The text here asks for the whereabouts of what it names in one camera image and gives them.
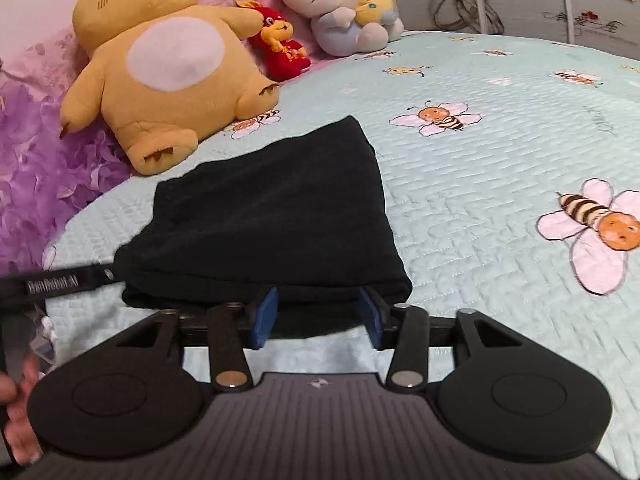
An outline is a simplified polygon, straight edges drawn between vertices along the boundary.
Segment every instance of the ribbed black surface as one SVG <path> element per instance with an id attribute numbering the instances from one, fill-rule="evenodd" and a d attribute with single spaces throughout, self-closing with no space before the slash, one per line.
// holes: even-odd
<path id="1" fill-rule="evenodd" d="M 447 433 L 425 400 L 386 391 L 374 374 L 321 378 L 265 374 L 252 391 L 217 397 L 163 450 L 110 463 L 51 453 L 20 480 L 620 478 L 594 455 L 544 465 L 483 456 Z"/>

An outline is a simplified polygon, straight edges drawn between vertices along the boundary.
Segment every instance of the quilted bedspread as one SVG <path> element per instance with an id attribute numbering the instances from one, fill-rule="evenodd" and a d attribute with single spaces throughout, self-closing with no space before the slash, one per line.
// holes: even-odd
<path id="1" fill-rule="evenodd" d="M 599 452 L 640 476 L 637 62 L 542 40 L 407 33 L 289 82 L 277 110 L 206 140 L 161 176 L 108 192 L 69 222 L 50 248 L 53 264 L 110 260 L 149 222 L 159 180 L 350 114 L 376 150 L 410 302 L 438 316 L 480 310 L 599 377 L 614 403 Z M 574 205 L 561 210 L 559 195 Z M 598 205 L 624 214 L 599 222 L 590 213 Z M 148 315 L 126 307 L 121 291 L 49 302 L 62 360 Z M 385 374 L 390 353 L 355 329 L 269 341 L 248 360 L 256 378 Z M 206 352 L 189 351 L 186 368 L 208 380 Z M 451 368 L 450 354 L 433 350 L 431 379 Z"/>

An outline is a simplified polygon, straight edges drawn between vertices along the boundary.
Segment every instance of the hello kitty plush toy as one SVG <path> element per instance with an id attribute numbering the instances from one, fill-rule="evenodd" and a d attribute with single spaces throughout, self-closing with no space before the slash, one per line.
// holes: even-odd
<path id="1" fill-rule="evenodd" d="M 282 1 L 311 19 L 311 29 L 318 45 L 331 56 L 346 57 L 357 52 L 381 50 L 389 41 L 398 40 L 404 31 L 404 25 L 393 9 L 372 13 L 380 16 L 378 22 L 357 19 L 356 9 L 365 0 Z M 370 0 L 367 5 L 375 6 L 376 3 L 376 0 Z"/>

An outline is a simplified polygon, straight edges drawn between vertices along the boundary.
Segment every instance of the black strap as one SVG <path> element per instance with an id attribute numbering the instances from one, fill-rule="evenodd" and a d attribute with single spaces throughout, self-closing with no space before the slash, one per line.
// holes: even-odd
<path id="1" fill-rule="evenodd" d="M 113 264 L 4 276 L 0 278 L 0 309 L 24 310 L 39 301 L 87 292 L 120 281 Z"/>

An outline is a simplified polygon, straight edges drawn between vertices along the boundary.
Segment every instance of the black fabric bag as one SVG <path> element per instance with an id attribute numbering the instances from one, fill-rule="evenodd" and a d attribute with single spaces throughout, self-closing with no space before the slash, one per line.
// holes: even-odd
<path id="1" fill-rule="evenodd" d="M 248 303 L 277 285 L 274 336 L 359 324 L 361 285 L 407 300 L 373 148 L 353 117 L 158 185 L 152 221 L 115 255 L 130 306 Z"/>

